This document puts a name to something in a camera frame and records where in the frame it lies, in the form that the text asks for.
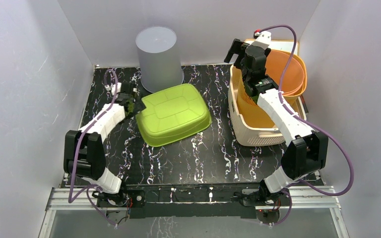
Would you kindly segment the green plastic tub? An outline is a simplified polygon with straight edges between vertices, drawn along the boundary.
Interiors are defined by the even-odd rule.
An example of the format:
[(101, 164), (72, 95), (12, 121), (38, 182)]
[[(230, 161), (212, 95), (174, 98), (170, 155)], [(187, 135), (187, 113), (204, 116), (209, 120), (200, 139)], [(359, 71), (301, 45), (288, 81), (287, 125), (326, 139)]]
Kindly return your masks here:
[(207, 129), (211, 123), (208, 106), (195, 86), (181, 84), (142, 98), (146, 108), (136, 116), (145, 143), (160, 147)]

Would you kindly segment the grey plastic bucket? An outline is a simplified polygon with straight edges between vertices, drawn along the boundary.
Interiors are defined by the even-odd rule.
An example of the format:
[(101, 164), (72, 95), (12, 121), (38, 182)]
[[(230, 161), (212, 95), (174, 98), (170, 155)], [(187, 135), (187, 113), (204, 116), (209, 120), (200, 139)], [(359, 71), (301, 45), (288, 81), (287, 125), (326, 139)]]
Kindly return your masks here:
[(148, 27), (135, 39), (141, 84), (150, 93), (184, 81), (176, 33), (167, 27)]

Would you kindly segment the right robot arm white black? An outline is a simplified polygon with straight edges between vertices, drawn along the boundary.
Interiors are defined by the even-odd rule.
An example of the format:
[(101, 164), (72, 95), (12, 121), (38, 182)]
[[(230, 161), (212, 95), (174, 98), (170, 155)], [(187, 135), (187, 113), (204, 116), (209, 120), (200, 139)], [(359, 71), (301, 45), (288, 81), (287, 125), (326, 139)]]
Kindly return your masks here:
[(258, 191), (249, 194), (237, 192), (243, 201), (273, 205), (287, 187), (302, 177), (325, 167), (328, 136), (298, 119), (296, 112), (283, 99), (278, 84), (266, 74), (269, 45), (259, 41), (251, 44), (234, 39), (224, 59), (229, 63), (237, 55), (234, 66), (241, 71), (242, 84), (249, 100), (256, 102), (272, 119), (285, 139), (287, 149), (281, 165), (273, 174), (264, 178)]

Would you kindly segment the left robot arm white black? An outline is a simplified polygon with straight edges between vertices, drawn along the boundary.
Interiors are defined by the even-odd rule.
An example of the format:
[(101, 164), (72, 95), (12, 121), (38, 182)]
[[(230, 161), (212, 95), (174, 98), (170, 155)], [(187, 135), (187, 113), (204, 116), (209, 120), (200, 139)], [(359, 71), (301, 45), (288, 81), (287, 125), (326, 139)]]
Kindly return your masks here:
[(122, 180), (106, 166), (103, 143), (122, 121), (145, 109), (135, 83), (117, 83), (110, 87), (114, 100), (79, 130), (65, 135), (63, 169), (72, 178), (80, 177), (95, 184), (116, 206), (128, 201), (128, 192), (122, 189)]

